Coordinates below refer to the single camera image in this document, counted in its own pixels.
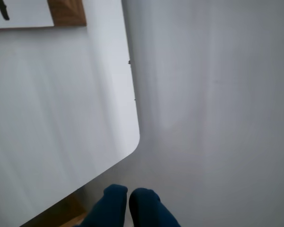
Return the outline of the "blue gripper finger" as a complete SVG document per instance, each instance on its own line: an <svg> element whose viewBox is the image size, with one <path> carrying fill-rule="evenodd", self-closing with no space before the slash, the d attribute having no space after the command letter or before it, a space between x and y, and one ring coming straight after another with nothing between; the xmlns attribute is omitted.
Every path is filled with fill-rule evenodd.
<svg viewBox="0 0 284 227"><path fill-rule="evenodd" d="M84 218L83 227L122 227L127 205L125 186L112 184L103 193L102 198L93 206Z"/></svg>
<svg viewBox="0 0 284 227"><path fill-rule="evenodd" d="M135 227L178 227L180 224L160 201L158 194L146 188L135 189L129 198Z"/></svg>

